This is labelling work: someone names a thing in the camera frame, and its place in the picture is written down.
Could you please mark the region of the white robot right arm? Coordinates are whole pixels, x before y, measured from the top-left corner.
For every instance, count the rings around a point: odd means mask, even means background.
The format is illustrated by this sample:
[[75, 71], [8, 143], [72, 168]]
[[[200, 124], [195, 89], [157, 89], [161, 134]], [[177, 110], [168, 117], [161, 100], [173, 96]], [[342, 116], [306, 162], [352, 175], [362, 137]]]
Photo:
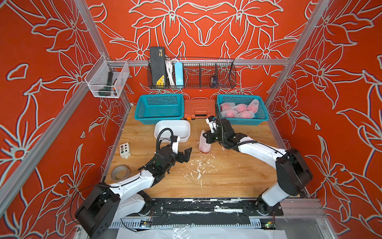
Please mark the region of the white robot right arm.
[[208, 117], [210, 130], [202, 137], [207, 144], [219, 143], [225, 149], [250, 155], [276, 170], [277, 181], [256, 199], [256, 210], [270, 214], [274, 207], [289, 196], [297, 196], [313, 179], [313, 174], [297, 149], [275, 148], [256, 141], [243, 133], [236, 133], [229, 120]]

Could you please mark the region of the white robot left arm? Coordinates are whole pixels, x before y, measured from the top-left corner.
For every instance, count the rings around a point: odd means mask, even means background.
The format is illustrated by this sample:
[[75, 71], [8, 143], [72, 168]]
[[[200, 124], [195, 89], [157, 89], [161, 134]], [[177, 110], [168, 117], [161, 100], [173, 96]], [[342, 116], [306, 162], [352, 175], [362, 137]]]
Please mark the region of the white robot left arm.
[[151, 197], [144, 190], [158, 184], [177, 162], [189, 162], [192, 151], [190, 147], [175, 153], [168, 144], [140, 167], [138, 174], [110, 185], [96, 184], [75, 212], [78, 223], [91, 239], [97, 239], [112, 222], [150, 210]]

